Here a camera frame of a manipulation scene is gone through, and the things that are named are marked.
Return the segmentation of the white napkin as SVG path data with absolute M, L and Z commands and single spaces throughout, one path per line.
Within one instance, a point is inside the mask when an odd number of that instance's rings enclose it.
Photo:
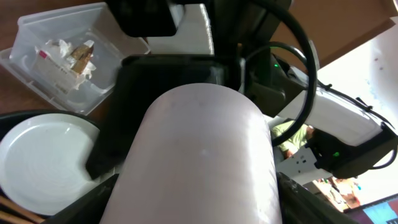
M 93 40 L 87 40 L 86 42 L 91 42 L 93 46 L 95 43 Z M 81 74 L 77 74 L 70 69 L 67 58 L 78 46 L 75 47 L 72 43 L 60 39 L 58 42 L 49 40 L 45 43 L 44 48 L 36 47 L 37 57 L 32 66 L 33 71 L 37 72 L 54 88 L 64 94 L 69 93 L 71 90 L 79 89 L 82 83 L 92 78 L 92 72 L 96 70 L 96 66 L 89 61 Z

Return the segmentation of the gold snack wrapper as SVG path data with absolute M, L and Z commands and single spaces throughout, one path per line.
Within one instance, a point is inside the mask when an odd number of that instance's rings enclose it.
M 86 42 L 75 48 L 67 58 L 70 69 L 77 74 L 81 74 L 90 61 L 93 50 L 94 46 L 91 42 Z

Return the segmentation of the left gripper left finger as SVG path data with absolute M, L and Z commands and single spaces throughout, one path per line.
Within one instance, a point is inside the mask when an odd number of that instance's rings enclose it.
M 99 224 L 118 177 L 114 174 L 42 224 Z

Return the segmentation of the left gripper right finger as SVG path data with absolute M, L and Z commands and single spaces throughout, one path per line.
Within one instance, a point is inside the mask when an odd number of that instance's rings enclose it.
M 285 174 L 276 177 L 283 224 L 357 224 Z

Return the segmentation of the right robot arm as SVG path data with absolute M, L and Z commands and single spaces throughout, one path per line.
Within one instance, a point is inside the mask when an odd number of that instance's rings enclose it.
M 271 144 L 294 148 L 292 138 L 305 124 L 316 127 L 304 141 L 314 166 L 338 178 L 376 169 L 387 153 L 397 155 L 397 130 L 359 98 L 352 98 L 317 78 L 317 58 L 302 26 L 284 6 L 257 1 L 257 7 L 283 22 L 299 42 L 257 41 L 233 52 L 242 36 L 246 1 L 226 1 L 211 13 L 215 25 L 210 45 L 215 53 L 154 53 L 126 57 L 118 69 L 109 111 L 85 161 L 91 178 L 122 163 L 132 146 L 142 151 L 158 145 L 183 152 L 211 147 L 243 148 L 230 127 L 251 101 L 256 111 L 288 119 L 272 133 Z

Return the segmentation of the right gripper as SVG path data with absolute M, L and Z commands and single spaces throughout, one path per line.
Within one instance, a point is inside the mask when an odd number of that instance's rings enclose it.
M 165 92 L 192 83 L 239 90 L 245 62 L 237 56 L 132 55 L 122 60 L 109 108 L 85 163 L 92 179 L 125 160 L 150 105 Z

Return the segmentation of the pink plastic cup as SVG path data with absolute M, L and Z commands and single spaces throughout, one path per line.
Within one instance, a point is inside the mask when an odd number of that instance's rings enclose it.
M 147 110 L 102 223 L 281 223 L 268 125 L 221 85 L 167 91 Z

